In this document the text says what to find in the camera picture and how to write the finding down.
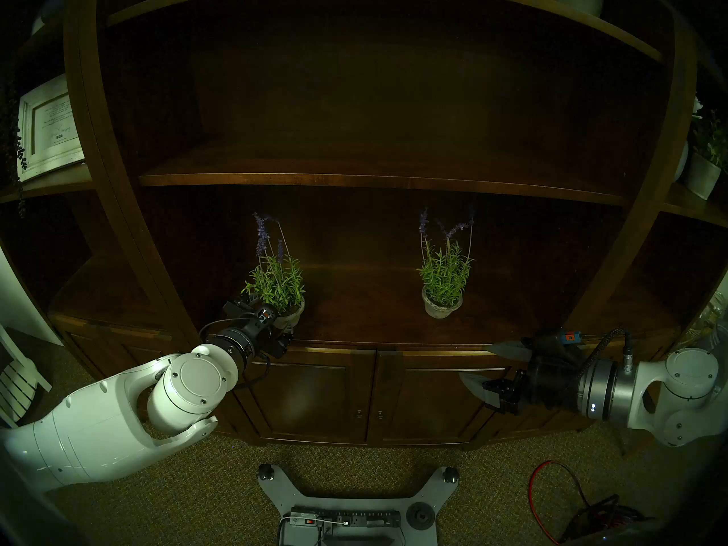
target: white cable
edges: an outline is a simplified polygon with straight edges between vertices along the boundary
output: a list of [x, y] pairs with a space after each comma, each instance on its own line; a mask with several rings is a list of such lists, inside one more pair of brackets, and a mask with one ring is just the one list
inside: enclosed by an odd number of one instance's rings
[[281, 517], [280, 520], [286, 520], [287, 518], [302, 518], [303, 520], [314, 520], [317, 523], [329, 523], [329, 524], [340, 524], [343, 526], [348, 526], [349, 523], [339, 523], [336, 520], [323, 520], [322, 518], [308, 518], [308, 517]]

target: white chair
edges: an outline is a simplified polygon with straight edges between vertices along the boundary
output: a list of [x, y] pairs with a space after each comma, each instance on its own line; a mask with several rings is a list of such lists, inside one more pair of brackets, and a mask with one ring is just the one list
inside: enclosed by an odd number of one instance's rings
[[0, 419], [11, 428], [26, 414], [36, 395], [38, 384], [51, 390], [51, 384], [38, 372], [36, 365], [28, 359], [0, 325], [0, 342], [13, 361], [0, 373]]

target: cable connector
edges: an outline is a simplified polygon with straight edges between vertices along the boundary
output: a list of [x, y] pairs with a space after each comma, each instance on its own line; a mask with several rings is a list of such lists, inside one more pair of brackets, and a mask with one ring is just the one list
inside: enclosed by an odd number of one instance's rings
[[632, 333], [624, 329], [624, 348], [622, 348], [622, 368], [624, 373], [632, 373]]

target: power strip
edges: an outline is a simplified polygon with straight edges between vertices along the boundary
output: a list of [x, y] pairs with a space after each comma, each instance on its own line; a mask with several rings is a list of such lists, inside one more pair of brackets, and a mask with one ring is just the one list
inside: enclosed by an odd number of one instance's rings
[[399, 511], [329, 511], [294, 507], [290, 511], [292, 526], [323, 526], [326, 523], [364, 528], [398, 529], [402, 524]]

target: shelf board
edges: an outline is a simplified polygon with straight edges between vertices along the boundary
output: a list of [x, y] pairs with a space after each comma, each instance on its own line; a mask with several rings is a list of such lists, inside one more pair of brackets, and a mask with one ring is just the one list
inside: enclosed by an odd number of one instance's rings
[[[80, 162], [23, 182], [22, 196], [37, 197], [85, 189], [94, 189], [94, 185], [86, 162]], [[16, 200], [17, 190], [14, 184], [0, 191], [0, 203]]]
[[59, 47], [63, 46], [63, 14], [61, 13], [51, 17], [20, 46], [17, 50], [17, 62], [20, 64], [31, 60], [42, 62], [42, 59], [35, 58], [35, 56], [39, 51], [54, 43], [57, 43]]
[[680, 322], [634, 271], [622, 279], [597, 320], [585, 330], [590, 334], [604, 334], [620, 326], [635, 334], [681, 328]]
[[257, 184], [438, 189], [622, 205], [616, 191], [543, 159], [381, 143], [211, 140], [139, 176], [142, 186]]
[[711, 201], [699, 198], [679, 183], [670, 186], [667, 199], [660, 208], [666, 213], [674, 213], [728, 228], [728, 216]]
[[51, 313], [109, 325], [165, 328], [122, 254], [89, 258], [53, 298]]
[[[144, 15], [146, 13], [151, 13], [153, 11], [156, 11], [158, 9], [163, 9], [165, 7], [169, 7], [175, 4], [184, 3], [186, 1], [193, 1], [193, 0], [146, 0], [142, 1], [141, 3], [134, 4], [131, 7], [127, 7], [125, 9], [122, 9], [121, 11], [118, 11], [116, 13], [113, 13], [108, 16], [108, 19], [106, 21], [106, 26], [114, 26], [121, 22], [124, 22], [129, 19], [133, 19], [134, 17], [138, 17], [140, 15]], [[634, 35], [629, 34], [627, 31], [624, 31], [623, 29], [620, 29], [619, 27], [616, 27], [612, 25], [611, 23], [608, 23], [599, 17], [594, 17], [593, 15], [589, 15], [588, 13], [584, 13], [579, 11], [578, 9], [575, 9], [573, 7], [570, 7], [569, 5], [562, 4], [559, 1], [555, 0], [505, 0], [505, 1], [512, 1], [513, 3], [521, 4], [526, 7], [533, 7], [534, 9], [540, 9], [545, 12], [553, 13], [554, 15], [559, 15], [560, 17], [565, 17], [567, 19], [570, 19], [574, 22], [577, 22], [581, 25], [591, 27], [592, 29], [595, 29], [603, 34], [606, 34], [608, 36], [611, 36], [614, 39], [617, 39], [626, 45], [633, 47], [634, 49], [637, 49], [639, 52], [642, 52], [646, 56], [649, 56], [653, 60], [657, 61], [658, 63], [664, 63], [665, 57], [664, 55], [655, 49], [654, 47], [651, 47], [646, 42], [642, 41], [641, 39], [638, 39]]]
[[424, 310], [416, 269], [307, 266], [300, 342], [416, 346], [520, 340], [537, 320], [516, 282], [473, 272], [462, 306], [446, 319]]

